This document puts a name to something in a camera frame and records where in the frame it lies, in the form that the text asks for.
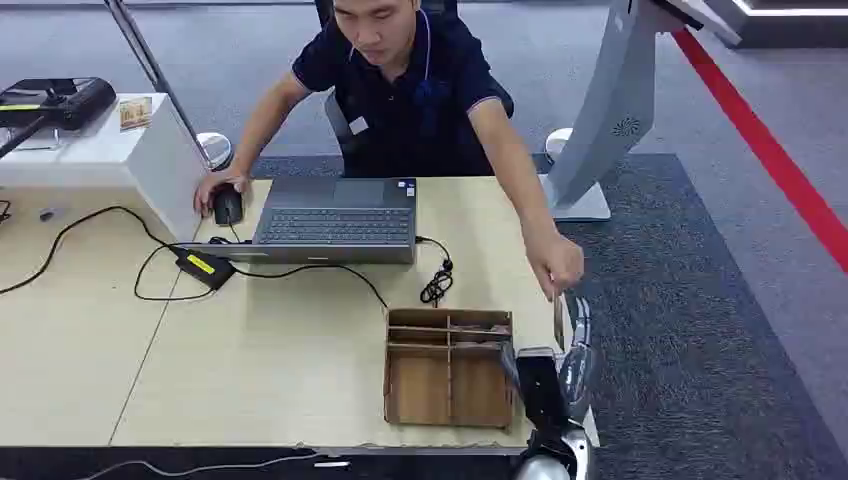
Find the person's right hand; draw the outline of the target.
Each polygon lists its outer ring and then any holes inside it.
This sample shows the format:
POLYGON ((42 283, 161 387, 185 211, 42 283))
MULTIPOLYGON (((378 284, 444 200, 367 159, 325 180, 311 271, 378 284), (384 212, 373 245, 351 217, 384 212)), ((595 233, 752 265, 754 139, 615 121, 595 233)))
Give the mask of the person's right hand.
POLYGON ((211 196, 222 185, 229 184, 244 195, 249 186, 249 171, 239 166, 230 166, 220 171, 209 172, 199 183, 194 193, 194 210, 206 217, 211 209, 211 196))

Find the person's left hand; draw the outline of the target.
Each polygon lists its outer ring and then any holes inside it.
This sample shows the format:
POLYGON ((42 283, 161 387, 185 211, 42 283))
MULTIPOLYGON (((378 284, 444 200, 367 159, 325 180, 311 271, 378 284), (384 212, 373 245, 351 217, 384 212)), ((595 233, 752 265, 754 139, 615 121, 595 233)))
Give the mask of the person's left hand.
POLYGON ((558 231, 525 232, 524 243, 528 263, 549 302, 582 279, 583 250, 558 231))

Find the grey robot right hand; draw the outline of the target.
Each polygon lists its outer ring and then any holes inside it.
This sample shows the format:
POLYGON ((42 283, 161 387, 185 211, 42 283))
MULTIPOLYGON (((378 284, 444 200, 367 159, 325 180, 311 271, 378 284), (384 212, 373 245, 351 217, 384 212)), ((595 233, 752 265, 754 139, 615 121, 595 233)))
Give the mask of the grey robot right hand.
POLYGON ((597 354, 591 342, 592 312, 582 296, 563 293, 554 302, 558 347, 499 344, 500 362, 516 387, 525 416, 540 432, 562 434, 582 427, 590 410, 597 354))

